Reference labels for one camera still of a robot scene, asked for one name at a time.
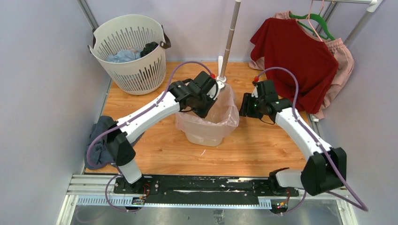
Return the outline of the pink plastic trash bag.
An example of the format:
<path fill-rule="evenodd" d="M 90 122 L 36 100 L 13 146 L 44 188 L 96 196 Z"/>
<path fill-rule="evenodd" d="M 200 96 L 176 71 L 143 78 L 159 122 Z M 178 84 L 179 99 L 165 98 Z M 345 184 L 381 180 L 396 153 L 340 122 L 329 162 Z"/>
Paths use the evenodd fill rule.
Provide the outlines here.
<path fill-rule="evenodd" d="M 229 84 L 221 90 L 204 119 L 193 112 L 178 112 L 175 116 L 178 130 L 200 138 L 225 138 L 239 125 L 235 93 Z"/>

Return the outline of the beige plastic trash bin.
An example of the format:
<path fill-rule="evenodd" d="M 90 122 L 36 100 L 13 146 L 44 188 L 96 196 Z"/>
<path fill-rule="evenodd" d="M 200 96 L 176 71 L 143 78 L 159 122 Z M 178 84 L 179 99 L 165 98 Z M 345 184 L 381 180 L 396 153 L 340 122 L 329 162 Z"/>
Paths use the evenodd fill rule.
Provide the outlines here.
<path fill-rule="evenodd" d="M 187 140 L 193 144 L 208 146 L 208 147 L 216 147 L 222 143 L 226 136 L 200 136 L 194 135 L 191 133 L 185 133 Z"/>

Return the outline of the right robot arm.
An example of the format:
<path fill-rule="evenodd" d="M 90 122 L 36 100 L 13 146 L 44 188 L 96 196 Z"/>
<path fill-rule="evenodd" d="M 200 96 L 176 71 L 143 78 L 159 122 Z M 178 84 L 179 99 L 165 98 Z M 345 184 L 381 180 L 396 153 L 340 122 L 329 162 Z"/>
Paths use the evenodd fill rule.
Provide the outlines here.
<path fill-rule="evenodd" d="M 254 82 L 252 93 L 245 93 L 239 115 L 262 119 L 268 116 L 281 127 L 306 159 L 303 170 L 282 168 L 272 171 L 269 192 L 281 195 L 288 188 L 300 188 L 315 196 L 344 186 L 347 154 L 322 140 L 300 117 L 292 102 L 279 98 L 273 81 Z"/>

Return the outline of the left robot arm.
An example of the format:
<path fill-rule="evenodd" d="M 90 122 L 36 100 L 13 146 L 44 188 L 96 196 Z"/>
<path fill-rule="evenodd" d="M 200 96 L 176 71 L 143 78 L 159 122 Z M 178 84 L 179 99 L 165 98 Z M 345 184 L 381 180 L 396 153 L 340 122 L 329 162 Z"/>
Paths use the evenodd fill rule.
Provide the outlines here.
<path fill-rule="evenodd" d="M 205 118 L 224 87 L 202 71 L 194 79 L 172 82 L 156 99 L 130 115 L 106 121 L 107 133 L 102 141 L 131 193 L 140 193 L 144 187 L 131 144 L 162 119 L 185 109 Z"/>

